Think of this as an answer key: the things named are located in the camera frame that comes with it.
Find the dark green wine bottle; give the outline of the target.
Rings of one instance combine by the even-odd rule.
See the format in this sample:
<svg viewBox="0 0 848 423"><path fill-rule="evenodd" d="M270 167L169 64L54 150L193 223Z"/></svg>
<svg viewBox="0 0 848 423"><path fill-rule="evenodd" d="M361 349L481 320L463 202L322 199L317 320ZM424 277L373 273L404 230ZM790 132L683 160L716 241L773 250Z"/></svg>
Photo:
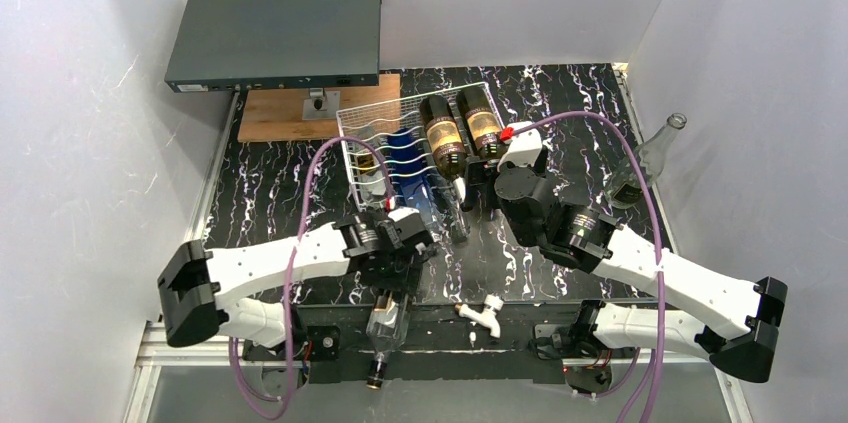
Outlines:
<svg viewBox="0 0 848 423"><path fill-rule="evenodd" d="M456 103L477 156L487 160L499 159L506 150L500 140L503 127L493 112L486 92L477 86L461 89Z"/></svg>

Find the square clear bottle gold label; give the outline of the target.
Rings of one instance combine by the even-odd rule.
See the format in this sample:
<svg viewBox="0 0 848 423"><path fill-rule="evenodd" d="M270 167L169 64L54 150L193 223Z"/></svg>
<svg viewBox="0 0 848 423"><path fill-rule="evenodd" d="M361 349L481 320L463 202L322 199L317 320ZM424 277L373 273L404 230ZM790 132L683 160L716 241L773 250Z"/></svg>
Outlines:
<svg viewBox="0 0 848 423"><path fill-rule="evenodd" d="M411 308L412 301L407 293L384 291L378 296L366 327L366 335L374 347L366 378L368 388L382 388L389 357L406 340Z"/></svg>

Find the blue square glass bottle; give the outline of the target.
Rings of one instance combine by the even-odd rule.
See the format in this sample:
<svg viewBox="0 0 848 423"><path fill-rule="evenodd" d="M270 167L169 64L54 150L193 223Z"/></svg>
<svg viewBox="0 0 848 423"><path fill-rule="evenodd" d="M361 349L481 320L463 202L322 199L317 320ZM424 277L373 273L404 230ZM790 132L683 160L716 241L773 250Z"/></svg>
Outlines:
<svg viewBox="0 0 848 423"><path fill-rule="evenodd" d="M411 128L401 127L386 136L386 143L393 185L400 194L399 204L417 209L425 226L438 234L438 212L434 207L433 192L428 182L428 164L420 138Z"/></svg>

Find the tall clear bottle black label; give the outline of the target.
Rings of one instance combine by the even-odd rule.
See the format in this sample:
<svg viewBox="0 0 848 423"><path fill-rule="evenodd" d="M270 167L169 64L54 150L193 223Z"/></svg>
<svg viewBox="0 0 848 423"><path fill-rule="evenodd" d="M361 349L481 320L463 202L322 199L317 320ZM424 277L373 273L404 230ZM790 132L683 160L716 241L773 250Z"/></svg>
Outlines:
<svg viewBox="0 0 848 423"><path fill-rule="evenodd" d="M683 113L672 113L651 138L632 150L638 167L631 164L628 156L623 158L612 172L603 190L604 196L612 207L627 209L643 199L645 192L640 178L650 189L662 174L670 148L679 133L686 127L687 122L687 117Z"/></svg>

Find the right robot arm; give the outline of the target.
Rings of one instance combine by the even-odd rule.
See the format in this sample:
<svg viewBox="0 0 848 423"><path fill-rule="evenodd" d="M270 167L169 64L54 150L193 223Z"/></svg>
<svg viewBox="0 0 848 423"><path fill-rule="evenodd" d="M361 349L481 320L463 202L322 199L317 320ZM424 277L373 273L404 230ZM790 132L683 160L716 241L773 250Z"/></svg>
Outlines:
<svg viewBox="0 0 848 423"><path fill-rule="evenodd" d="M500 210L517 243L552 263L619 281L657 299L625 308L586 301L568 331L572 342L599 349L668 350L709 361L737 379L770 379L788 286L707 269L653 243L617 219L554 193L542 165L471 157L464 206L483 200Z"/></svg>

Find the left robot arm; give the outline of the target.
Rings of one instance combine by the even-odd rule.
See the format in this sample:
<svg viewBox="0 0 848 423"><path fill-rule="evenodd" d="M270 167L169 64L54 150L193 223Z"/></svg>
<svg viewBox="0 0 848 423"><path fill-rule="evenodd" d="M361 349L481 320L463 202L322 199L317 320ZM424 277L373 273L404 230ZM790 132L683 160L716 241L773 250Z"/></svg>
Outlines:
<svg viewBox="0 0 848 423"><path fill-rule="evenodd" d="M361 284L412 295L436 252L420 212L368 210L292 236L240 248L181 244L157 278L166 342L222 335L276 349L299 332L293 312L255 294L286 283L359 274Z"/></svg>

